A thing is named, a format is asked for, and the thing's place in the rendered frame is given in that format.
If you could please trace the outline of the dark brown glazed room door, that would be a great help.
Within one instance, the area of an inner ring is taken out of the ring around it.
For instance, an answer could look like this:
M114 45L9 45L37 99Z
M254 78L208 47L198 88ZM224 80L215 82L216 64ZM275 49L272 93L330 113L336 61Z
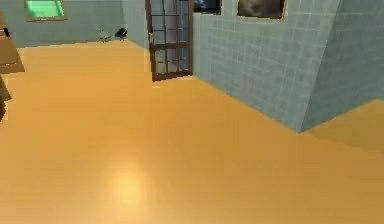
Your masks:
M191 76L193 0L145 0L145 9L152 81Z

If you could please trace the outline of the grey small floor object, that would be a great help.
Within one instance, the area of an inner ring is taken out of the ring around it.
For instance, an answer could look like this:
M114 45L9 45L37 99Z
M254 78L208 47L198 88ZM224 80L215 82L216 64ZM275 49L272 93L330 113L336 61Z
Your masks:
M107 33L104 29L97 29L97 34L99 36L99 40L103 43L111 39L111 35Z

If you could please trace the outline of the green framed wall picture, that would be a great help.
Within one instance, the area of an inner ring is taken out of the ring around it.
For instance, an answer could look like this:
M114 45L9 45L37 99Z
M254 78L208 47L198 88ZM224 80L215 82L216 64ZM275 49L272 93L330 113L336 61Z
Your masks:
M63 0L24 0L23 4L28 22L67 19Z

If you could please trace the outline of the dark framed wall picture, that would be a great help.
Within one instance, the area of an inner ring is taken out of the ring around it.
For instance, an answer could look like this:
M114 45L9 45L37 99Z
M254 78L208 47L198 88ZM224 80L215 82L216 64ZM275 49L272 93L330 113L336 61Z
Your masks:
M221 14L221 0L194 0L194 11L203 14Z

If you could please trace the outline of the brown gold-framed wall picture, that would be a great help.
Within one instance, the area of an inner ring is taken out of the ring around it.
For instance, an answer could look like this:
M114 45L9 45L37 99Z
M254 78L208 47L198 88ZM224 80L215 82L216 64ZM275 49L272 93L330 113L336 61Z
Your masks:
M237 16L280 20L286 0L238 0Z

